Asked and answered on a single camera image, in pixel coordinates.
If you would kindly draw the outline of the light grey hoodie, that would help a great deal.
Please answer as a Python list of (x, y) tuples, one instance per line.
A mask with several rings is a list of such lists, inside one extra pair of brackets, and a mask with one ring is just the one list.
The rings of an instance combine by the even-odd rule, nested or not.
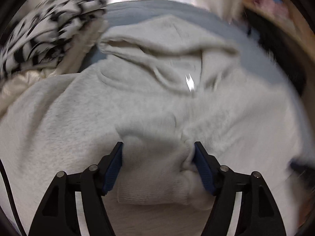
[(194, 142), (239, 173), (259, 171), (288, 235), (298, 205), (287, 170), (304, 141), (287, 84), (244, 68), (270, 61), (195, 24), (161, 16), (112, 27), (106, 54), (78, 74), (27, 88), (1, 119), (1, 160), (26, 230), (59, 171), (78, 173), (122, 141), (105, 198), (117, 235), (199, 235), (214, 198), (192, 163)]

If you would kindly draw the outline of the cream satin garment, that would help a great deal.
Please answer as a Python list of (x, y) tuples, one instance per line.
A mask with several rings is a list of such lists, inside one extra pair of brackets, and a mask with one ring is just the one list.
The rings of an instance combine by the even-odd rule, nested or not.
[(86, 55), (96, 44), (101, 34), (109, 27), (104, 19), (94, 20), (74, 36), (71, 48), (65, 58), (55, 69), (29, 70), (18, 73), (1, 85), (1, 116), (4, 116), (8, 107), (29, 87), (43, 79), (77, 73)]

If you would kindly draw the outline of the grey-blue bed blanket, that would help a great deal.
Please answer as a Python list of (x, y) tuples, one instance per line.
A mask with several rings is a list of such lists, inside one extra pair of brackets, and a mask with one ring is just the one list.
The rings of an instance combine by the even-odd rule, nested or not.
[(299, 83), (292, 83), (291, 76), (283, 71), (281, 64), (268, 58), (267, 53), (259, 47), (258, 38), (247, 36), (243, 24), (230, 25), (205, 9), (168, 0), (118, 2), (107, 5), (106, 10), (103, 18), (110, 27), (132, 25), (170, 14), (236, 43), (241, 52), (241, 65), (244, 69), (272, 85), (283, 85), (288, 89), (302, 138), (302, 151), (298, 158), (311, 158), (314, 147), (313, 133), (300, 99), (306, 84), (305, 73), (297, 67)]

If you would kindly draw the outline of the black and white patterned garment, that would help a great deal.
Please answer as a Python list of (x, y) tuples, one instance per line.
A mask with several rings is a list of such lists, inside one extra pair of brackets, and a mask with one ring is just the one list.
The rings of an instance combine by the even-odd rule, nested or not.
[(70, 43), (106, 12), (106, 0), (45, 0), (12, 30), (1, 50), (1, 80), (26, 70), (55, 69)]

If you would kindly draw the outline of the wooden bookshelf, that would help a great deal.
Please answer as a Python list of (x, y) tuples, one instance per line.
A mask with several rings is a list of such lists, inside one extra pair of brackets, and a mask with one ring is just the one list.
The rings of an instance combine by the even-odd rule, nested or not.
[(280, 28), (314, 60), (314, 10), (307, 0), (242, 0), (242, 4)]

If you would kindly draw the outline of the pink boxes on shelf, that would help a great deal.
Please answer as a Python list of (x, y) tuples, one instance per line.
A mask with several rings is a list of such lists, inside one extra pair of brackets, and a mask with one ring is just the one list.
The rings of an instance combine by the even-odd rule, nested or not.
[(255, 6), (275, 17), (289, 18), (287, 5), (282, 0), (254, 0)]

